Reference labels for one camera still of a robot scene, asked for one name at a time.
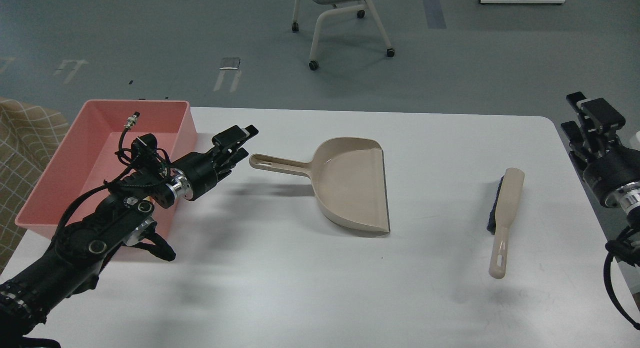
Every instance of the brush bristles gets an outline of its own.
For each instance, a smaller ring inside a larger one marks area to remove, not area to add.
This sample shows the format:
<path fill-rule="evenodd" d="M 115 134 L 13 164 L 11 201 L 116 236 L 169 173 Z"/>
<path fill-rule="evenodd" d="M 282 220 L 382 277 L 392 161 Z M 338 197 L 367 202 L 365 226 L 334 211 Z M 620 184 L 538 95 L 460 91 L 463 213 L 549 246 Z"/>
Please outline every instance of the brush bristles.
<path fill-rule="evenodd" d="M 500 196 L 500 189 L 503 186 L 503 179 L 505 179 L 504 175 L 500 178 L 500 183 L 498 184 L 498 191 L 495 194 L 495 200 L 493 202 L 493 208 L 491 209 L 491 213 L 489 213 L 489 222 L 486 224 L 486 229 L 491 232 L 491 235 L 496 233 L 496 206 L 498 206 L 498 197 Z"/>

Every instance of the white chair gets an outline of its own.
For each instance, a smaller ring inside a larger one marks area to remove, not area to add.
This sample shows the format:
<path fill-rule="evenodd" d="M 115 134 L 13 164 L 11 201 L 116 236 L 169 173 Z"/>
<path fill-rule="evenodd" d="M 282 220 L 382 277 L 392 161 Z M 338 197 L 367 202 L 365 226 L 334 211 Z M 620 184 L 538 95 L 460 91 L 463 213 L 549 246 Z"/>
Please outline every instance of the white chair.
<path fill-rule="evenodd" d="M 356 13 L 356 16 L 360 19 L 364 18 L 365 11 L 369 11 L 375 20 L 375 24 L 377 24 L 378 30 L 380 30 L 380 34 L 382 34 L 382 38 L 384 38 L 384 43 L 386 44 L 386 56 L 392 58 L 396 55 L 396 51 L 391 47 L 391 42 L 389 42 L 389 38 L 387 36 L 387 32 L 382 26 L 382 22 L 380 21 L 380 17 L 378 16 L 378 12 L 376 11 L 376 7 L 373 5 L 373 1 L 371 0 L 312 0 L 316 4 L 320 5 L 331 5 L 333 6 L 333 10 L 327 10 L 324 13 L 320 14 L 317 22 L 315 23 L 315 31 L 313 32 L 313 43 L 311 43 L 311 53 L 309 54 L 309 68 L 311 70 L 317 70 L 320 65 L 317 61 L 317 52 L 318 52 L 318 39 L 320 38 L 320 30 L 322 28 L 322 22 L 326 17 L 338 14 L 345 13 Z M 338 8 L 338 4 L 344 4 L 348 2 L 358 2 L 358 5 L 347 6 L 345 8 Z M 295 0 L 295 6 L 293 10 L 293 23 L 291 24 L 291 30 L 295 33 L 298 31 L 298 11 L 300 10 L 300 0 Z"/>

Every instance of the beige brush handle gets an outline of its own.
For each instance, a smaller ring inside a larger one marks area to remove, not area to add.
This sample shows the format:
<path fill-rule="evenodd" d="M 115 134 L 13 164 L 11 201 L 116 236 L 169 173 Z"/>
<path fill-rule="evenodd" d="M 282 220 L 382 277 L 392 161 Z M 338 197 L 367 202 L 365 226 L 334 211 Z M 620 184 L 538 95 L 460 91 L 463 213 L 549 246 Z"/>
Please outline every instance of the beige brush handle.
<path fill-rule="evenodd" d="M 270 172 L 310 177 L 309 163 L 302 163 L 302 161 L 276 158 L 263 154 L 253 154 L 249 158 L 249 165 L 256 169 L 269 170 Z"/>
<path fill-rule="evenodd" d="M 524 172 L 518 168 L 508 168 L 498 193 L 495 205 L 495 237 L 489 263 L 489 275 L 496 279 L 505 276 L 509 229 L 516 218 L 524 184 Z"/>

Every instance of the gray floor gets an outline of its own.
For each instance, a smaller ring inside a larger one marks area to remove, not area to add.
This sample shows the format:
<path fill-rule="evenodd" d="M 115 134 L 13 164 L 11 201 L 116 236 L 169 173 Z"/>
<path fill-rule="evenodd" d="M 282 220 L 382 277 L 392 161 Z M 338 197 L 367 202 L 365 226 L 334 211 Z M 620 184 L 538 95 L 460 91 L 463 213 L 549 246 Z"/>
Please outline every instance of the gray floor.
<path fill-rule="evenodd" d="M 302 0 L 300 32 L 293 34 L 293 1 L 0 0 L 0 95 L 60 110 L 69 120 L 89 99 L 176 99 L 192 106 L 540 115 L 560 127 L 575 117 L 565 95 L 582 91 L 626 117 L 619 132 L 625 144 L 640 131 L 640 0 L 375 0 L 395 58 L 384 56 L 370 16 L 344 15 L 327 20 L 316 72 L 307 67 L 309 47 L 326 7 Z M 434 29 L 438 16 L 445 29 Z M 242 61 L 235 92 L 231 74 L 214 91 L 224 57 Z M 608 237 L 626 223 L 621 211 L 596 212 Z"/>

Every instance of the connector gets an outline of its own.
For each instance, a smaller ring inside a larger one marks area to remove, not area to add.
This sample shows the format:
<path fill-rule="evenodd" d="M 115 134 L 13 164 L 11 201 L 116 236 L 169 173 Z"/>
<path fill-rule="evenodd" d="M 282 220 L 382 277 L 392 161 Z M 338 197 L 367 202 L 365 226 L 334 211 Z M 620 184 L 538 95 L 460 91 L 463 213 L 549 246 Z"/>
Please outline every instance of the connector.
<path fill-rule="evenodd" d="M 138 117 L 140 116 L 140 113 L 135 112 L 133 113 L 133 115 L 131 115 L 130 117 L 126 118 L 126 124 L 124 125 L 124 128 L 129 130 L 131 128 L 133 128 L 133 125 L 135 125 L 138 122 Z"/>

